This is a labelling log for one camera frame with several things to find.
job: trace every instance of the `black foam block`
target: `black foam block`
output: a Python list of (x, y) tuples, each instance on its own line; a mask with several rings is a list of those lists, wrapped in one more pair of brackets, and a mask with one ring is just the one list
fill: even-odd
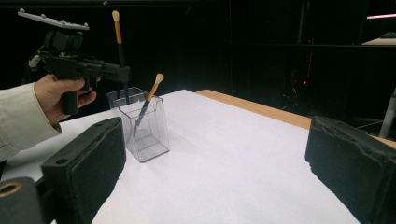
[(92, 125), (41, 165), (59, 201), (58, 224), (91, 223), (113, 191), (126, 162), (120, 118)]
[(396, 149), (344, 122), (314, 117), (305, 160), (360, 223), (396, 223)]

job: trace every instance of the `sleeve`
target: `sleeve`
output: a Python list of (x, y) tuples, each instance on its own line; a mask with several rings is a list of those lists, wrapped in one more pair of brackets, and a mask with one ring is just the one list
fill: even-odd
[(60, 134), (41, 110), (34, 85), (0, 91), (0, 161)]

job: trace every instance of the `pencil holder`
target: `pencil holder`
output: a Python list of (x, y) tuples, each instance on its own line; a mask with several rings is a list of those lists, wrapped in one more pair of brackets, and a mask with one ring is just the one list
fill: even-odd
[(110, 110), (121, 117), (124, 142), (127, 149), (140, 161), (145, 162), (169, 151), (163, 99), (136, 87), (128, 89), (129, 104), (124, 90), (107, 94)]

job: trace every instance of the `black padded block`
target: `black padded block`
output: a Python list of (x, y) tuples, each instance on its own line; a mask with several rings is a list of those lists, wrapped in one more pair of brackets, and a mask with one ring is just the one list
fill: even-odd
[(0, 183), (0, 223), (44, 224), (39, 193), (30, 177), (17, 177)]
[(314, 117), (305, 160), (360, 223), (396, 223), (396, 149), (344, 122)]
[(126, 162), (120, 118), (97, 122), (41, 165), (59, 201), (58, 224), (91, 223)]

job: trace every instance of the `table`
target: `table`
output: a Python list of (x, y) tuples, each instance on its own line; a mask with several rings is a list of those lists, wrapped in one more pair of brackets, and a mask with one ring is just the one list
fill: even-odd
[[(234, 105), (242, 109), (246, 109), (248, 111), (258, 113), (261, 115), (264, 115), (269, 118), (273, 119), (278, 119), (285, 121), (289, 124), (304, 128), (304, 129), (309, 129), (311, 126), (311, 118), (300, 116), (297, 114), (289, 113), (287, 111), (283, 111), (280, 109), (276, 109), (267, 105), (260, 105), (257, 103), (253, 103), (244, 99), (240, 99), (237, 97), (233, 97), (231, 95), (223, 94), (221, 92), (217, 91), (212, 91), (212, 90), (202, 90), (197, 92), (200, 95), (209, 97), (211, 99), (223, 102), (228, 105)], [(390, 141), (388, 139), (385, 139), (383, 137), (377, 137), (370, 135), (373, 138), (375, 138), (378, 141), (383, 142), (384, 144), (387, 144), (390, 147), (396, 148), (396, 142)]]
[[(309, 131), (289, 124), (299, 117), (269, 118), (204, 97), (208, 92), (162, 96), (170, 151), (146, 163), (127, 153), (93, 223), (359, 223), (311, 173)], [(3, 178), (37, 180), (42, 161), (110, 116), (63, 122), (62, 135), (9, 159)], [(306, 126), (309, 119), (301, 119)]]

